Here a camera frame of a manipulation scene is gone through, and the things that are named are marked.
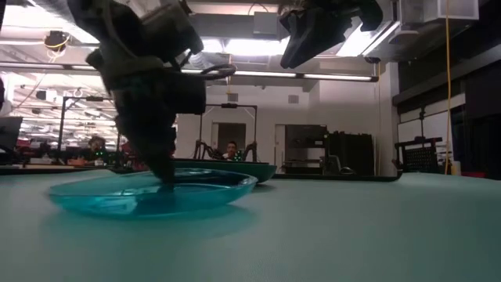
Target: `wall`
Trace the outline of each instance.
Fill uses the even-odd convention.
[[[207,89],[207,103],[227,103],[227,88],[211,86]],[[233,86],[231,92],[239,94],[240,105],[258,106],[258,156],[260,161],[273,163],[275,126],[308,123],[309,93],[301,87]],[[288,104],[289,95],[298,95],[299,104]],[[248,109],[254,116],[253,109]],[[254,119],[244,109],[221,109],[207,107],[202,126],[202,140],[211,141],[213,122],[244,123],[247,126],[247,144],[254,141]],[[192,157],[195,141],[199,138],[200,117],[183,114],[178,118],[176,157]]]
[[[261,161],[274,163],[276,125],[327,125],[330,132],[367,133],[380,140],[381,175],[395,175],[391,163],[395,158],[397,140],[396,109],[391,97],[398,93],[398,70],[388,64],[381,75],[381,115],[377,83],[349,81],[320,81],[310,93],[299,87],[233,86],[239,93],[238,104],[257,105],[258,156]],[[227,88],[212,86],[207,89],[207,103],[227,103]],[[289,95],[299,95],[299,104],[288,104]],[[244,109],[207,108],[202,126],[202,140],[210,144],[213,122],[244,123],[247,143],[254,140],[254,119]],[[180,115],[176,157],[192,157],[195,141],[199,138],[200,117]]]

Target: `blue plate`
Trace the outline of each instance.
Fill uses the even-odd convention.
[[[67,210],[91,215],[145,217],[215,208],[252,191],[253,176],[202,168],[176,168],[174,192],[151,172],[51,187],[49,198]]]

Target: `door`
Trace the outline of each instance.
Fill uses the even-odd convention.
[[[275,125],[275,158],[276,173],[283,173],[282,166],[285,161],[285,125]]]
[[[241,123],[219,122],[212,124],[211,145],[218,148],[222,153],[226,152],[226,145],[233,141],[238,150],[245,150],[246,147],[247,125]]]

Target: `tabletop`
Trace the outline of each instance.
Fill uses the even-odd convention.
[[[97,219],[52,185],[108,171],[0,176],[0,281],[500,281],[501,185],[271,180],[211,211]]]

